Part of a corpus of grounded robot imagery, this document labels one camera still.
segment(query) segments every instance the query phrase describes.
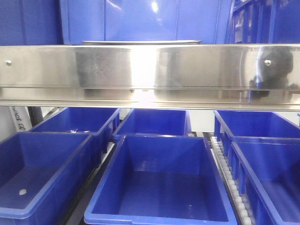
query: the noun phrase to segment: blue plastic bin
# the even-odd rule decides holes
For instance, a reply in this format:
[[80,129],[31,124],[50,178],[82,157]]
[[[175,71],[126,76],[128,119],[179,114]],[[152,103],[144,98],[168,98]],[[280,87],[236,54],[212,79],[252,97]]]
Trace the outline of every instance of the blue plastic bin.
[[62,44],[57,0],[3,0],[0,45]]
[[119,123],[120,109],[71,107],[36,125],[30,131],[92,134],[93,165],[98,167],[101,153],[106,153],[107,144]]
[[181,135],[191,133],[189,113],[186,110],[131,109],[113,133],[114,140],[122,135]]
[[224,44],[232,0],[60,0],[65,44],[202,40]]
[[300,144],[233,142],[234,179],[253,224],[300,225]]
[[274,112],[214,111],[215,136],[232,165],[231,142],[300,143],[300,127]]
[[300,0],[245,0],[232,10],[229,43],[300,42]]
[[124,136],[86,209],[87,224],[236,225],[209,144]]
[[58,224],[93,169],[90,141],[22,132],[0,142],[0,224]]

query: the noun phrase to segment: plastic bin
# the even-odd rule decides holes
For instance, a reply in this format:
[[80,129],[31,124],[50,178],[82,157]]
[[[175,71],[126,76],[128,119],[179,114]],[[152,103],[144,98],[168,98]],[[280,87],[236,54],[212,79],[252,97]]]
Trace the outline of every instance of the plastic bin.
[[300,42],[300,0],[245,0],[238,3],[233,8],[233,23],[229,23],[230,43]]
[[236,225],[209,144],[124,136],[84,214],[87,224]]
[[300,143],[300,127],[274,112],[214,111],[215,136],[222,141],[224,155],[232,165],[231,141]]
[[122,135],[181,135],[191,133],[189,113],[186,110],[131,109],[113,133],[114,140]]
[[232,0],[60,0],[65,44],[202,40],[224,44]]
[[300,145],[232,143],[234,178],[253,224],[300,225]]
[[66,108],[32,128],[33,132],[84,133],[93,135],[94,167],[101,163],[112,133],[120,123],[120,109]]
[[22,132],[0,142],[0,224],[58,224],[93,169],[90,141]]
[[0,12],[0,45],[62,44],[57,0],[4,0]]

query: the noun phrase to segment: bolt head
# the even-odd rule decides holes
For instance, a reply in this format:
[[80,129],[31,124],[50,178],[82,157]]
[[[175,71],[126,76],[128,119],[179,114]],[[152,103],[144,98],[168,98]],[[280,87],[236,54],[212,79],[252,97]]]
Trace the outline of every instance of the bolt head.
[[5,63],[6,63],[7,66],[11,66],[11,60],[6,60]]
[[264,64],[269,67],[271,65],[271,60],[265,60]]

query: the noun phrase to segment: stainless steel rail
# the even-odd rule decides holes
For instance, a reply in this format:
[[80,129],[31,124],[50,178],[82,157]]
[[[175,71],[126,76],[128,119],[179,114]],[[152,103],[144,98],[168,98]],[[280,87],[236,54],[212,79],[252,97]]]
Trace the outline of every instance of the stainless steel rail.
[[300,45],[1,46],[0,105],[300,110]]

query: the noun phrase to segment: metal bar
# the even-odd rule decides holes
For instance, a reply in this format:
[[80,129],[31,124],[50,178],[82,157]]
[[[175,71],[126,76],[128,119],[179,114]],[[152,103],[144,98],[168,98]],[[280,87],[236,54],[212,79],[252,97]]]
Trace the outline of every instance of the metal bar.
[[299,69],[299,44],[1,46],[0,105],[299,110]]
[[32,127],[34,127],[35,125],[43,121],[41,107],[34,107],[34,106],[28,107],[28,113],[29,113]]

